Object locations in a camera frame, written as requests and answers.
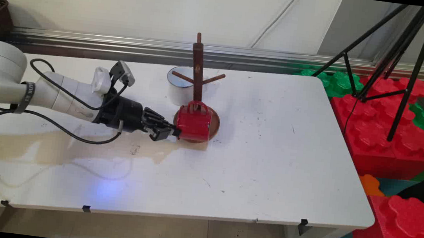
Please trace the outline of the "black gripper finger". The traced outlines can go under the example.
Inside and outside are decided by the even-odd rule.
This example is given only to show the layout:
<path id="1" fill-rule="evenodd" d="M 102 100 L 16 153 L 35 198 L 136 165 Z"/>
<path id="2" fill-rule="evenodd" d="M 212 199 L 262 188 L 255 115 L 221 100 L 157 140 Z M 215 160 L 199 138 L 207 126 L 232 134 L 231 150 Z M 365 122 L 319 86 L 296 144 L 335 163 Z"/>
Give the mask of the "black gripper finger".
<path id="1" fill-rule="evenodd" d="M 157 112 L 153 111 L 149 107 L 143 109 L 142 124 L 146 127 L 159 127 L 159 128 L 170 128 L 172 124 L 168 123 L 167 120 Z"/>
<path id="2" fill-rule="evenodd" d="M 179 137 L 181 130 L 167 126 L 144 127 L 144 131 L 149 134 L 149 138 L 155 142 L 165 140 L 169 136 Z"/>

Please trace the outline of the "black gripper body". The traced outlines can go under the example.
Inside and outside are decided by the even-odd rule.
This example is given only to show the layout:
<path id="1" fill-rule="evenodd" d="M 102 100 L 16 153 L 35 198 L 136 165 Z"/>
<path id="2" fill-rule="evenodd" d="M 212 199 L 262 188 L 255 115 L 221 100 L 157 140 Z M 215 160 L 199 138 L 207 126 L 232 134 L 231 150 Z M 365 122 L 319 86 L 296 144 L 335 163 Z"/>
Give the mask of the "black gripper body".
<path id="1" fill-rule="evenodd" d="M 118 96 L 116 100 L 98 111 L 98 124 L 118 129 L 120 122 L 123 122 L 122 131 L 135 132 L 144 131 L 142 117 L 144 114 L 143 105 L 134 100 Z"/>

